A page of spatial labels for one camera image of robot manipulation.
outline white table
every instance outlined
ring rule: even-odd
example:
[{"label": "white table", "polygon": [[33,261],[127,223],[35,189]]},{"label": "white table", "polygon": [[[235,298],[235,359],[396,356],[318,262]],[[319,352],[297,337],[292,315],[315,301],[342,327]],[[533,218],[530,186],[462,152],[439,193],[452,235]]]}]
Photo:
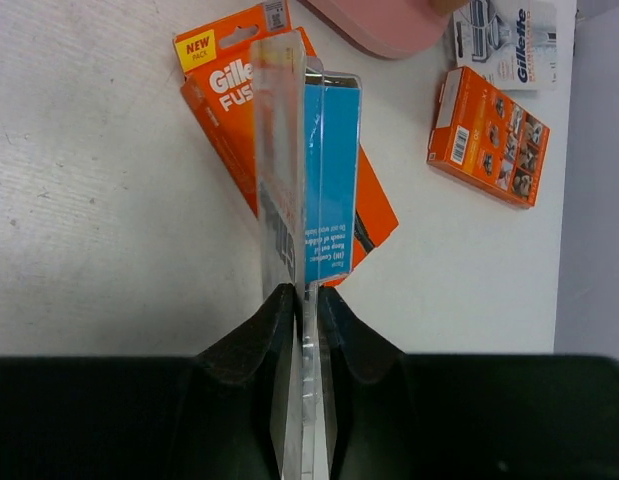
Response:
[{"label": "white table", "polygon": [[[251,1],[0,0],[0,354],[193,354],[261,302],[256,221],[180,97],[171,39]],[[364,86],[362,142],[401,225],[340,291],[411,351],[553,348],[575,0],[538,206],[425,165],[442,46],[354,49],[292,2],[327,68]]]}]

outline gray wall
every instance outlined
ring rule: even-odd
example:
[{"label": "gray wall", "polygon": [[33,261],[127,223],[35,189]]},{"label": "gray wall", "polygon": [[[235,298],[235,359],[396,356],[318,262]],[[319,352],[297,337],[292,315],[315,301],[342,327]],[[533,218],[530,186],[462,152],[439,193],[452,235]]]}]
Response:
[{"label": "gray wall", "polygon": [[619,7],[576,33],[556,352],[619,358]]},{"label": "gray wall", "polygon": [[619,0],[578,0],[580,12],[587,18],[595,17],[619,6]]}]

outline small orange box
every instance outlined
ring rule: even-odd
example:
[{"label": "small orange box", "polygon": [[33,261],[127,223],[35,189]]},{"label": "small orange box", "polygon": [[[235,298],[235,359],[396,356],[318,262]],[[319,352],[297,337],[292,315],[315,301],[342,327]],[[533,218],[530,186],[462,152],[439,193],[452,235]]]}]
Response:
[{"label": "small orange box", "polygon": [[469,67],[440,92],[427,163],[522,208],[536,204],[549,127]]},{"label": "small orange box", "polygon": [[[268,1],[174,39],[185,74],[182,95],[254,214],[257,214],[256,161],[249,48],[255,40],[290,31],[288,12],[286,1]],[[223,48],[225,39],[235,34],[238,27],[255,33]],[[316,56],[304,30],[298,30],[307,55]],[[362,147],[357,184],[354,268],[398,226],[398,219]]]}]

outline white gillette package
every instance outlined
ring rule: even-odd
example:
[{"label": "white gillette package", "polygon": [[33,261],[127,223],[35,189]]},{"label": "white gillette package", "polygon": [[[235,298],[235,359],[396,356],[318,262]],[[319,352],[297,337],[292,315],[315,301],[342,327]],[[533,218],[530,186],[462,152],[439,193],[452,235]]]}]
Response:
[{"label": "white gillette package", "polygon": [[554,89],[556,17],[540,0],[471,0],[453,14],[458,66],[501,90]]}]

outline barcode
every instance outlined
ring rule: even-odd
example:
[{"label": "barcode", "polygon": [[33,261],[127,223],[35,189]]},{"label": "barcode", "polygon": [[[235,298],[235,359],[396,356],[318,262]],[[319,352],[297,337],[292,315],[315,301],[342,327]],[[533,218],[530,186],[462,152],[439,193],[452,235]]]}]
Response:
[{"label": "barcode", "polygon": [[270,32],[280,30],[287,26],[287,13],[285,4],[281,0],[269,1],[264,4],[265,16],[267,17],[267,29]]},{"label": "barcode", "polygon": [[459,165],[465,161],[465,152],[467,151],[467,142],[469,141],[469,130],[458,126],[456,130],[456,140],[453,142],[453,152],[451,159]]}]

